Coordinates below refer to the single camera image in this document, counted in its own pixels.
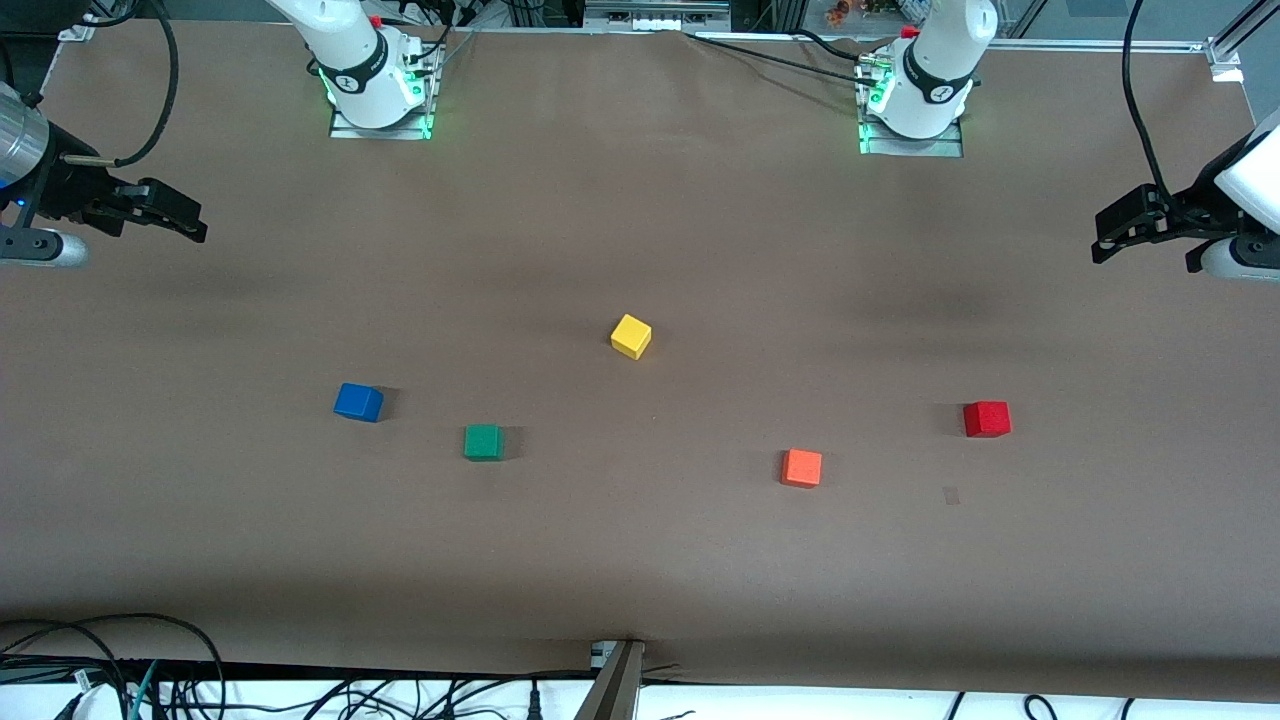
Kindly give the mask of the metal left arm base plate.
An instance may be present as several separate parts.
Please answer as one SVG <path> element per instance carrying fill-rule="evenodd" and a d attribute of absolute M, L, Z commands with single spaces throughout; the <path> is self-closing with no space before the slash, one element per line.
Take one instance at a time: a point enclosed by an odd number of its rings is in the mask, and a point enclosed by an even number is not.
<path fill-rule="evenodd" d="M 855 65 L 854 77 L 873 79 L 874 87 L 860 87 L 858 99 L 858 142 L 864 155 L 900 158 L 961 158 L 963 128 L 957 117 L 946 131 L 933 138 L 909 138 L 892 131 L 884 120 L 870 111 L 870 100 L 879 97 L 878 87 L 891 81 L 887 53 L 863 54 Z"/>

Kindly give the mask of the aluminium frame profile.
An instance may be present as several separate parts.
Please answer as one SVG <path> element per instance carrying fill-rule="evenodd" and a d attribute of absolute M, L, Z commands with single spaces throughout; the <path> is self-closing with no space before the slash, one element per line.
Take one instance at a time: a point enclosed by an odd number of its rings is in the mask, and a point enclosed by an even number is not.
<path fill-rule="evenodd" d="M 582 0 L 582 27 L 605 32 L 731 32 L 730 0 Z"/>

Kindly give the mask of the yellow cube block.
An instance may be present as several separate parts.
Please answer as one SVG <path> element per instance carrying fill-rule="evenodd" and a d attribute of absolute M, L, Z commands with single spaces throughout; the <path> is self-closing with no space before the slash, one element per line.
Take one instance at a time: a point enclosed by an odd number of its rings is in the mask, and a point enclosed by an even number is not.
<path fill-rule="evenodd" d="M 653 328 L 645 322 L 623 314 L 611 332 L 611 347 L 631 360 L 639 360 L 653 338 Z"/>

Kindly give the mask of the black edge rail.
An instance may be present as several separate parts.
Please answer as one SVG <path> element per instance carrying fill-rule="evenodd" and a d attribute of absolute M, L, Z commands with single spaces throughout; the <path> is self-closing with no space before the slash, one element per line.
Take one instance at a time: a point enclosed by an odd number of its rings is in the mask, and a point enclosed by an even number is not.
<path fill-rule="evenodd" d="M 93 673 L 105 674 L 118 670 L 131 680 L 140 679 L 142 673 L 150 666 L 150 659 L 119 659 L 110 661 L 106 659 L 91 659 L 81 656 L 55 656 L 55 655 L 4 655 L 0 653 L 1 670 L 18 670 L 20 667 L 56 670 L 87 667 Z M 451 670 L 397 670 L 376 667 L 338 667 L 338 666 L 310 666 L 296 664 L 251 664 L 228 662 L 216 665 L 212 660 L 180 660 L 161 659 L 157 666 L 161 676 L 174 676 L 179 679 L 200 679 L 215 682 L 224 678 L 228 682 L 283 682 L 283 680 L 344 680 L 344 679 L 422 679 L 422 680 L 498 680 L 506 678 L 534 676 L 534 671 L 527 673 L 480 673 L 480 671 L 451 671 Z"/>

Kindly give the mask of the blue cube block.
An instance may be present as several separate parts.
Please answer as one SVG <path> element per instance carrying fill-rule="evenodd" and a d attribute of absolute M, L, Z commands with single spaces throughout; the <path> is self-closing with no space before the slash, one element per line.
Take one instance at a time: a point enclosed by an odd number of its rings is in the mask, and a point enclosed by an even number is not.
<path fill-rule="evenodd" d="M 384 402 L 385 395 L 378 387 L 344 382 L 337 391 L 332 411 L 346 419 L 378 423 Z"/>

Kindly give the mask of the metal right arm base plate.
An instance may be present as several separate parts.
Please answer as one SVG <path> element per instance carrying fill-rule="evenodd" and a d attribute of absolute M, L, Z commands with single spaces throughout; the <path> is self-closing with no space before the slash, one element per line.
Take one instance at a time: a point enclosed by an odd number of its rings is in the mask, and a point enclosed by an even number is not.
<path fill-rule="evenodd" d="M 444 49 L 421 49 L 417 38 L 407 38 L 408 51 L 393 65 L 365 85 L 362 94 L 348 94 L 321 79 L 332 108 L 328 135 L 332 138 L 426 141 L 433 136 L 440 91 Z"/>

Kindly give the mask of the red cube block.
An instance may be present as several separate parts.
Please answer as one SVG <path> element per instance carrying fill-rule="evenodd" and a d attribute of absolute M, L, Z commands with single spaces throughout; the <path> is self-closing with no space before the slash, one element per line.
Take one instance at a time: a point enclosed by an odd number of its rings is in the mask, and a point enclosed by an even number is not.
<path fill-rule="evenodd" d="M 983 400 L 963 407 L 966 438 L 992 439 L 1012 432 L 1012 415 L 1005 401 Z"/>

